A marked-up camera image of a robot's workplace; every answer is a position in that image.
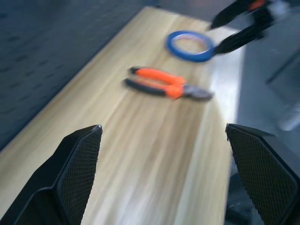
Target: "wooden table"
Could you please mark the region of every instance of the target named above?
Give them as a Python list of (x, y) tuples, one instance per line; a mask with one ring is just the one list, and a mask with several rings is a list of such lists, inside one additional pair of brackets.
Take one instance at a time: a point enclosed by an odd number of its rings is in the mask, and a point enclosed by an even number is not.
[[(82, 224), (223, 224), (243, 49), (191, 63), (166, 36), (208, 23), (145, 8), (0, 153), (0, 216), (32, 173), (77, 129), (102, 124), (94, 186)], [(234, 31), (208, 33), (216, 42)], [(171, 100), (122, 85), (131, 66), (155, 67), (215, 91), (210, 102)]]

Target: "painter's tape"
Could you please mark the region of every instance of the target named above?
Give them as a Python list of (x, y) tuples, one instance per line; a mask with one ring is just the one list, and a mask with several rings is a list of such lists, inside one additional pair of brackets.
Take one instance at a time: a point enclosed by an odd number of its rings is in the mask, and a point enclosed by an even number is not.
[[(207, 50), (204, 52), (184, 51), (175, 43), (179, 39), (192, 39), (199, 41), (206, 46)], [(166, 40), (166, 46), (177, 57), (191, 62), (206, 62), (215, 55), (215, 44), (208, 36), (189, 30), (180, 30), (169, 34)]]

